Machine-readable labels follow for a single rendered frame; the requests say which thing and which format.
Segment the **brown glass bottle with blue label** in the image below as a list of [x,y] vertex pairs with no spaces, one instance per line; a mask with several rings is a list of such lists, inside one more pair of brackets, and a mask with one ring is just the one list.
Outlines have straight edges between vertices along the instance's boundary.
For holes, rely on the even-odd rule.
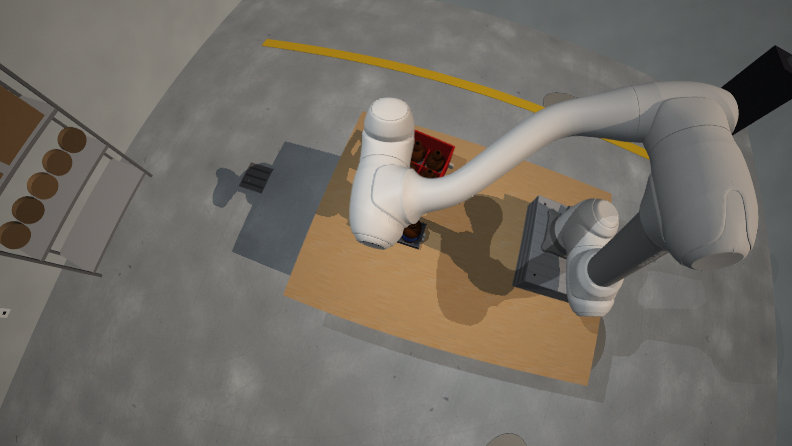
[[415,224],[410,224],[407,228],[404,228],[402,239],[407,243],[414,243],[419,239],[421,234],[422,225],[421,222],[418,220]]
[[424,147],[422,146],[420,141],[415,141],[411,160],[417,164],[422,165],[424,158],[425,158]]

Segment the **red crate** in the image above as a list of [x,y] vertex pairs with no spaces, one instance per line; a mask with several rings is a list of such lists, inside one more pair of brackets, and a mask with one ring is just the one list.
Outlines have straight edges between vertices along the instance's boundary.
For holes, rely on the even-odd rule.
[[438,173],[438,172],[436,172],[434,170],[433,171],[436,174],[437,178],[439,178],[439,176],[443,177],[445,175],[447,169],[448,169],[448,166],[449,166],[448,163],[450,163],[450,161],[449,161],[450,160],[450,152],[449,152],[449,149],[448,149],[448,146],[447,146],[446,142],[441,141],[441,140],[439,140],[437,138],[434,138],[432,136],[429,136],[427,134],[424,134],[424,133],[422,133],[420,131],[417,131],[417,130],[415,130],[414,138],[415,138],[415,141],[418,140],[418,141],[421,142],[422,146],[425,149],[425,156],[426,156],[424,161],[423,161],[423,163],[422,163],[422,165],[417,164],[417,163],[412,161],[415,164],[415,166],[416,166],[417,174],[419,174],[421,168],[422,168],[421,173],[423,171],[426,171],[427,169],[429,169],[429,168],[423,166],[424,162],[426,161],[427,156],[429,154],[431,154],[431,153],[434,153],[434,151],[436,151],[436,150],[440,150],[441,153],[442,153],[442,156],[445,159],[444,168],[442,170],[442,173]]

